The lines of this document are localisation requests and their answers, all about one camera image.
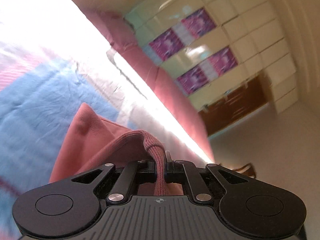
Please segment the pink knit sweater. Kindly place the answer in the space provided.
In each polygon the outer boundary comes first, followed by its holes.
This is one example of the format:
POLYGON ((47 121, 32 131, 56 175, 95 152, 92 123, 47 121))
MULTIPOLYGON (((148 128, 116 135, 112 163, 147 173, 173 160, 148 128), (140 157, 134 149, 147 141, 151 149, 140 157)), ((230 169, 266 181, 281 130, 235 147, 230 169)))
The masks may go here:
POLYGON ((137 160, 153 160, 157 179, 143 183, 138 194, 143 196, 179 196, 180 184, 164 180, 165 149, 149 132, 131 130, 97 115, 83 103, 73 118, 55 161, 51 183, 101 166, 113 163, 124 167, 137 160))

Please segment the brown wooden chair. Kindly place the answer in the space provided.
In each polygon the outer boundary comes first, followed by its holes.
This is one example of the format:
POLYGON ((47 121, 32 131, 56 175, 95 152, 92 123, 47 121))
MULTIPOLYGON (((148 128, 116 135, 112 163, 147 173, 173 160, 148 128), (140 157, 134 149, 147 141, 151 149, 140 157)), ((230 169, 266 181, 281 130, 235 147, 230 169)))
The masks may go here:
POLYGON ((243 167, 236 168, 233 171, 238 172, 240 174, 243 174, 243 175, 248 176, 248 177, 253 178, 253 179, 255 179, 257 177, 255 168, 254 168, 252 163, 247 163, 243 167))

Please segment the brown wooden door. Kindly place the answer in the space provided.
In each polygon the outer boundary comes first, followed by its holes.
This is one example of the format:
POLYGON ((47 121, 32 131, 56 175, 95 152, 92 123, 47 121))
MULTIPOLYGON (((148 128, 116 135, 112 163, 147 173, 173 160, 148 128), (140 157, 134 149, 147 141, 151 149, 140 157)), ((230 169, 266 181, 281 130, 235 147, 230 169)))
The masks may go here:
POLYGON ((263 85, 264 75, 258 74, 237 89, 199 111, 208 136, 211 136, 268 103, 263 85))

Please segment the lower left purple poster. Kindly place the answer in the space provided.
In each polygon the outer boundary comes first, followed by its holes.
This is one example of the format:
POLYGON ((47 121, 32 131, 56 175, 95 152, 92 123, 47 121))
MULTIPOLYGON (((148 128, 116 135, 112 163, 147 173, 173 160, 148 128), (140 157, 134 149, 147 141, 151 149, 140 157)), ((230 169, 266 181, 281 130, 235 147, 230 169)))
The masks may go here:
POLYGON ((201 67, 195 66, 183 75, 179 76, 176 79, 176 82, 186 95, 191 95, 208 84, 209 79, 201 67))

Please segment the purple poster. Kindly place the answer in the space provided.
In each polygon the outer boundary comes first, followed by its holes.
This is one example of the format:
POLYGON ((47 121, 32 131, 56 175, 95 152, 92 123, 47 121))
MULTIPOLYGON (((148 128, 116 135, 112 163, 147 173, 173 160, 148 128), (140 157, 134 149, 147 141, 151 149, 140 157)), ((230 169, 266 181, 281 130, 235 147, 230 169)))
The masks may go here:
POLYGON ((162 61, 167 61, 184 48, 184 44, 171 28, 151 41, 149 46, 162 61))
POLYGON ((182 19, 181 23, 194 38, 200 38, 216 28, 216 23, 204 8, 200 8, 182 19))
POLYGON ((237 59, 229 47, 225 47, 211 55, 208 57, 208 60, 212 64, 218 76, 222 76, 238 65, 237 59))
POLYGON ((208 84, 209 79, 201 67, 195 66, 183 75, 179 76, 176 79, 176 82, 186 95, 191 95, 208 84))

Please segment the lower right purple poster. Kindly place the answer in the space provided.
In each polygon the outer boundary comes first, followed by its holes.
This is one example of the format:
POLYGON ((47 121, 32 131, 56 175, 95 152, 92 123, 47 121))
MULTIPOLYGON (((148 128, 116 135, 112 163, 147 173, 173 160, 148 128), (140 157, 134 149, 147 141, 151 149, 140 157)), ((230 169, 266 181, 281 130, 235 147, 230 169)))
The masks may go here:
POLYGON ((222 76, 238 65, 237 59, 229 47, 225 47, 211 55, 208 57, 208 60, 212 64, 218 76, 222 76))

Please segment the blue white patterned bedsheet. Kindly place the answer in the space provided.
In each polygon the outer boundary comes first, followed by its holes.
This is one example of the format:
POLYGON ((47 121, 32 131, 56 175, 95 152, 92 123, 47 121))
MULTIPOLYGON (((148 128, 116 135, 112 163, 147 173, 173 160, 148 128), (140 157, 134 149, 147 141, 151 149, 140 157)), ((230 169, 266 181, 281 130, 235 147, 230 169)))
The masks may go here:
POLYGON ((150 87, 72 0, 1 0, 1 239, 19 239, 15 200, 48 184, 80 106, 156 137, 197 165, 157 118, 150 87))

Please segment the upper left purple poster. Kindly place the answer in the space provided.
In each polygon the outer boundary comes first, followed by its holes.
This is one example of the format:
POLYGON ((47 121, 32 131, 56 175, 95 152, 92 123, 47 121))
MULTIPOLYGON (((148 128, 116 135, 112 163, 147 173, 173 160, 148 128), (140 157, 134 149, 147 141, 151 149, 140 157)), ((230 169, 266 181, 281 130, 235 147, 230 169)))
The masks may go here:
POLYGON ((167 61, 184 48, 184 44, 171 28, 151 41, 149 46, 162 61, 167 61))

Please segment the cream glossy wardrobe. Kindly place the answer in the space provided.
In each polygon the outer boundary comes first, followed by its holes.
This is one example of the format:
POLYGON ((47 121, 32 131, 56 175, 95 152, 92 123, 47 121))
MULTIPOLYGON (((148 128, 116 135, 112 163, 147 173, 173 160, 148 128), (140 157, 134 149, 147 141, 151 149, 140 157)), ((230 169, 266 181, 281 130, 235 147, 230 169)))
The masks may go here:
POLYGON ((216 102, 258 74, 268 99, 281 113, 298 100, 296 68, 276 13, 268 0, 144 0, 125 17, 146 55, 176 79, 195 66, 209 83, 186 95, 196 109, 216 102), (216 28, 194 38, 181 20, 204 8, 216 28), (171 28, 184 48, 162 61, 149 43, 171 28), (218 76, 208 57, 229 47, 238 65, 218 76))

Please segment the pink quilted blanket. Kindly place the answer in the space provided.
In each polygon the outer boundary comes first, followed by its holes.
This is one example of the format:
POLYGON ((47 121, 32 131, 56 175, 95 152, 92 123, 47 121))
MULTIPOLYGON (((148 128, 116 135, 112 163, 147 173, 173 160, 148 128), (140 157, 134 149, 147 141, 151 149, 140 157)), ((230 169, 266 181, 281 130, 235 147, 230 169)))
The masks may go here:
POLYGON ((131 67, 150 87, 160 123, 189 147, 196 160, 213 163, 208 135, 197 110, 168 73, 155 65, 139 47, 131 24, 115 11, 85 9, 83 13, 108 40, 116 52, 116 58, 131 67))

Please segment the upper right purple poster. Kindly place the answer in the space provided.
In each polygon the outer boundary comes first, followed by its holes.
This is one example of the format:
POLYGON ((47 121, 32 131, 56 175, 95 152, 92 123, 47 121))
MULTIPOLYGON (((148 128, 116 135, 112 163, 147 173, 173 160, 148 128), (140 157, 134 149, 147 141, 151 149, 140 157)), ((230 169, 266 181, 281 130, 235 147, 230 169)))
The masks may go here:
POLYGON ((200 38, 216 28, 216 23, 204 8, 200 8, 182 19, 181 23, 194 38, 200 38))

